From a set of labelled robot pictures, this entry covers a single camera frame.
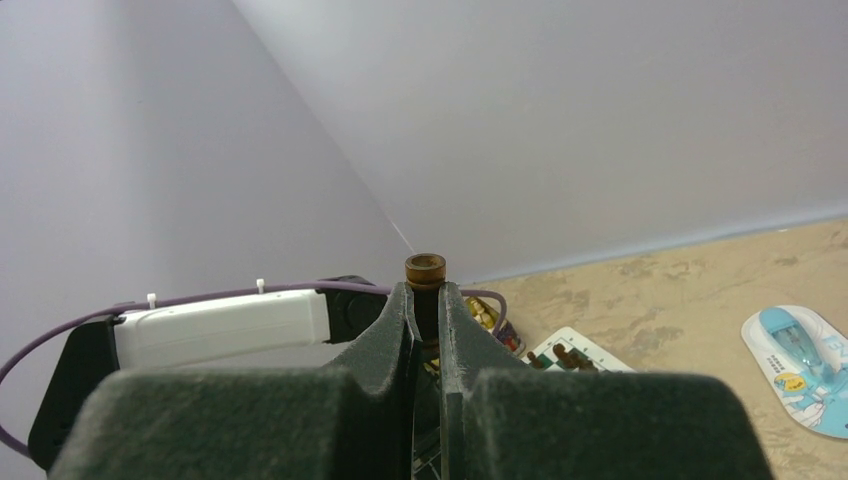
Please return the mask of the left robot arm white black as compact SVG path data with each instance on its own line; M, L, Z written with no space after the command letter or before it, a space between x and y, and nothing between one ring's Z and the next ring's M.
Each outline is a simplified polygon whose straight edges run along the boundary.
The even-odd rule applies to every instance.
M49 470L95 387L121 369L297 368L328 363L379 316L388 288L358 276L101 315L69 329L26 441Z

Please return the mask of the brown chess knight piece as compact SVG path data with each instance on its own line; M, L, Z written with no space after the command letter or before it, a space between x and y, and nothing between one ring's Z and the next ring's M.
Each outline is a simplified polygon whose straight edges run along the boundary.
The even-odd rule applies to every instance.
M556 343L552 352L557 359L557 364L566 371L598 372L593 361L577 348L567 350L564 344Z

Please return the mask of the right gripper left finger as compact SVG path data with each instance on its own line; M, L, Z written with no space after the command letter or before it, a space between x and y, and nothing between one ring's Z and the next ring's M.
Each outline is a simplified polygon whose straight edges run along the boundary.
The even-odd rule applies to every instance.
M52 479L409 479L421 338L397 284L327 365L125 370L86 399Z

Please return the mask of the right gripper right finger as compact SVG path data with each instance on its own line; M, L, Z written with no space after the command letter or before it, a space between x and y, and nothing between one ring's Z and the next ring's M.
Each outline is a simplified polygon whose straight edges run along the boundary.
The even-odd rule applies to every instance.
M446 479L769 479L738 397L679 373L543 372L439 292Z

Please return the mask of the brown chess rook eleventh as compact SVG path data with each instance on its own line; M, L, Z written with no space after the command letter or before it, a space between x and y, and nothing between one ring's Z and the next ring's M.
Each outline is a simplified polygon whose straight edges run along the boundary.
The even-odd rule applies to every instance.
M412 255L405 261L405 274L414 297L423 359L430 361L439 355L439 291L446 282L446 260L434 253Z

